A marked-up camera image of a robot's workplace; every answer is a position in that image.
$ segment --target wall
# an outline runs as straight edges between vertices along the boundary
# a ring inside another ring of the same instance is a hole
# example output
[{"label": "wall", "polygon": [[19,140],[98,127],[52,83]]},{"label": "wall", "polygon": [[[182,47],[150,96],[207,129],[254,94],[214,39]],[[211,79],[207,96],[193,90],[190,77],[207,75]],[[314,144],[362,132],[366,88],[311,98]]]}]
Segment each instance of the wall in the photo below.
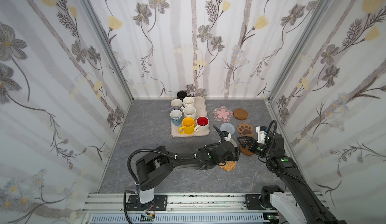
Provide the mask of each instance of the wall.
[{"label": "wall", "polygon": [[266,97],[319,0],[90,0],[134,97]]},{"label": "wall", "polygon": [[78,0],[0,0],[0,219],[80,223],[128,108]]},{"label": "wall", "polygon": [[334,0],[279,94],[310,184],[347,223],[384,223],[386,0]]}]

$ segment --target paw print coaster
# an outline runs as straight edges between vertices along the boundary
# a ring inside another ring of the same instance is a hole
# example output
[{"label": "paw print coaster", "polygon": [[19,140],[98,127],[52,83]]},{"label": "paw print coaster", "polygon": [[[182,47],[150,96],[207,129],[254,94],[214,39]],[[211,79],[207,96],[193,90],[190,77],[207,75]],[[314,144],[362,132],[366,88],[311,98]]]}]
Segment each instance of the paw print coaster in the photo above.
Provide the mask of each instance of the paw print coaster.
[{"label": "paw print coaster", "polygon": [[241,134],[241,136],[250,136],[253,137],[255,133],[253,132],[253,127],[247,123],[239,124],[237,127],[237,131]]},{"label": "paw print coaster", "polygon": [[220,108],[215,108],[213,110],[215,114],[215,119],[217,121],[229,122],[231,116],[233,116],[233,112],[229,111],[225,106],[220,106]]}]

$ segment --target flower stem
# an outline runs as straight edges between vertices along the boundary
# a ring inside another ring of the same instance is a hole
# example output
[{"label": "flower stem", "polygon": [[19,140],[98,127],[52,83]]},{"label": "flower stem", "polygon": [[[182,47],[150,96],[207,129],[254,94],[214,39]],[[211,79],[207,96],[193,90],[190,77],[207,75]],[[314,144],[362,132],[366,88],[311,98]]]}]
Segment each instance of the flower stem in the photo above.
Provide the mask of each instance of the flower stem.
[{"label": "flower stem", "polygon": [[16,63],[15,59],[13,59],[13,57],[12,57],[12,61],[15,63],[15,65],[17,66],[17,68],[19,68],[19,70],[22,72],[22,74],[23,74],[23,76],[24,76],[24,79],[25,79],[26,82],[27,82],[27,87],[28,87],[28,98],[27,98],[27,101],[29,101],[30,89],[29,89],[29,83],[28,83],[27,77],[26,77],[26,75],[24,74],[24,72],[22,71],[22,69],[19,67],[19,65]]}]

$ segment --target beige tray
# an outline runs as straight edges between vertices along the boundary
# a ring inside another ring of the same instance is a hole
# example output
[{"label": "beige tray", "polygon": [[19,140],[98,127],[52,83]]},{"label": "beige tray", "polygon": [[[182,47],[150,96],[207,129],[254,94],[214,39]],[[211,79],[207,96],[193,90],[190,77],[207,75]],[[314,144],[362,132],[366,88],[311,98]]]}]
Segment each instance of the beige tray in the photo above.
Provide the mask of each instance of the beige tray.
[{"label": "beige tray", "polygon": [[[205,98],[202,97],[202,96],[195,96],[194,97],[194,104],[193,106],[196,108],[196,119],[199,118],[199,117],[208,117],[208,114],[206,112],[206,105],[205,105]],[[173,137],[195,137],[195,136],[206,136],[209,134],[210,130],[208,128],[207,131],[205,132],[194,132],[192,134],[180,134],[178,132],[178,129],[182,126],[182,123],[180,126],[175,126],[172,122],[171,122],[171,129],[170,129],[170,134],[173,136]]]}]

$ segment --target cork coaster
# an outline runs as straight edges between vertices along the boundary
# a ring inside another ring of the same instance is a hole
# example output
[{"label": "cork coaster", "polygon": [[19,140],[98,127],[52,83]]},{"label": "cork coaster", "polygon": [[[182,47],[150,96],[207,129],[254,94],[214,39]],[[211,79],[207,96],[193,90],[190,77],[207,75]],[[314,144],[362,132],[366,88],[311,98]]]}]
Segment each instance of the cork coaster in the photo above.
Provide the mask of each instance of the cork coaster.
[{"label": "cork coaster", "polygon": [[238,108],[233,111],[233,116],[238,120],[246,120],[248,118],[248,112],[242,108]]},{"label": "cork coaster", "polygon": [[241,134],[241,136],[250,136],[253,137],[255,135],[255,132],[253,131],[253,126],[247,124],[247,123],[242,123],[239,124],[237,127],[237,131]]},{"label": "cork coaster", "polygon": [[224,166],[220,166],[222,169],[226,171],[231,171],[236,167],[235,161],[226,161],[226,164]]}]

